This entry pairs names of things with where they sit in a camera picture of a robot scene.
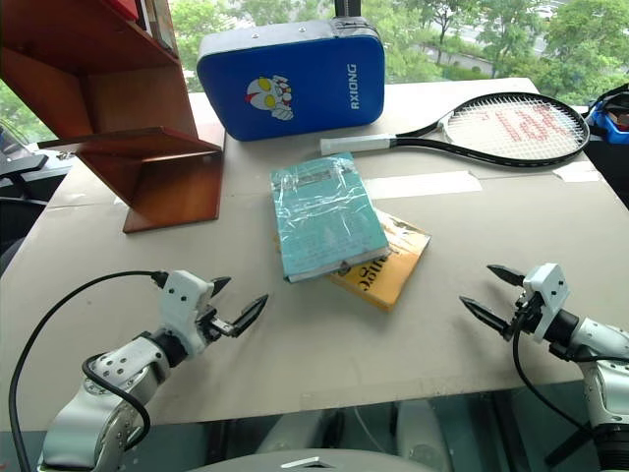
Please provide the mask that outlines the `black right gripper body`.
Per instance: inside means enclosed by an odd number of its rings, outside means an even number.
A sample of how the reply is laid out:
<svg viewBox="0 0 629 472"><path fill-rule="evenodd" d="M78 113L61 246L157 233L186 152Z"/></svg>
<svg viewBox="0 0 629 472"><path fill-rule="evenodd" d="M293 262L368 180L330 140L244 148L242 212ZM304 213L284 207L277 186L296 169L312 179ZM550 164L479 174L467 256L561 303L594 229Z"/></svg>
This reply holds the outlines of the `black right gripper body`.
<svg viewBox="0 0 629 472"><path fill-rule="evenodd" d="M520 331L534 333L542 318L542 295L536 292L529 300L518 299L515 305L517 310L512 320L511 335Z"/></svg>

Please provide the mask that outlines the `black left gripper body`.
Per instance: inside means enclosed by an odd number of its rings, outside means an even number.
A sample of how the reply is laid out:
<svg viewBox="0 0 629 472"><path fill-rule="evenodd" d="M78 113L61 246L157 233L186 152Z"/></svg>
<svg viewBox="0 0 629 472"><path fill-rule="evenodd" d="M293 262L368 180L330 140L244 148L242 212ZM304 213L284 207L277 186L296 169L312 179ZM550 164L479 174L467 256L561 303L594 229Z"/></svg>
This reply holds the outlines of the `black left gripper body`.
<svg viewBox="0 0 629 472"><path fill-rule="evenodd" d="M231 337L234 327L221 320L217 316L217 310L211 306L206 306L201 314L197 316L196 321L197 331L205 343L212 343L218 340L221 336Z"/></svg>

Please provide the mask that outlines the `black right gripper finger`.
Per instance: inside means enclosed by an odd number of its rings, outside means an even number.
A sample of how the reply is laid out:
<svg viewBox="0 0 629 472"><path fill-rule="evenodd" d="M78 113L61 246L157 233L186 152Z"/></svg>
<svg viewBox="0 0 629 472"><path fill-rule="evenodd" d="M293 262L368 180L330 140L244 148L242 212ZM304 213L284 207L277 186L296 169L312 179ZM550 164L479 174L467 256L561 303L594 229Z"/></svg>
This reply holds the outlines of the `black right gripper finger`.
<svg viewBox="0 0 629 472"><path fill-rule="evenodd" d="M466 296L460 296L459 300L477 320L494 329L504 340L512 338L512 325L498 317L491 309Z"/></svg>
<svg viewBox="0 0 629 472"><path fill-rule="evenodd" d="M522 286L525 279L525 274L519 270L504 266L504 265L487 265L494 275L499 279L507 282L512 286Z"/></svg>

